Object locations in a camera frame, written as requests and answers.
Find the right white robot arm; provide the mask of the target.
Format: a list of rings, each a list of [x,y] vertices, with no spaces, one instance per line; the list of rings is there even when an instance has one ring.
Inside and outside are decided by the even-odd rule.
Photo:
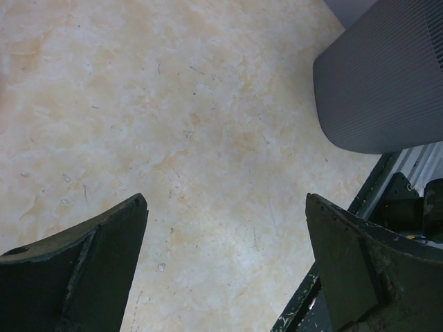
[[[317,194],[305,212],[331,330],[442,330],[440,179],[396,173],[368,219]]]

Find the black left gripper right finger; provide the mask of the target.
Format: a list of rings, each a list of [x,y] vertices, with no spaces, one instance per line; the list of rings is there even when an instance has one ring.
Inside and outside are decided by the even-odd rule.
[[[306,197],[333,331],[441,331],[442,250]]]

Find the grey slatted waste bin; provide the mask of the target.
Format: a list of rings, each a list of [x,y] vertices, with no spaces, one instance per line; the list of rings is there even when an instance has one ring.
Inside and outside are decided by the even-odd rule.
[[[442,140],[442,2],[377,1],[313,65],[337,147],[386,154]]]

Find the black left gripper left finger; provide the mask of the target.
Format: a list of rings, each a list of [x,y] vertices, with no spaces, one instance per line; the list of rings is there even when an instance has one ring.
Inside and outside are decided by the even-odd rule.
[[[2,331],[119,331],[147,225],[135,194],[1,255]]]

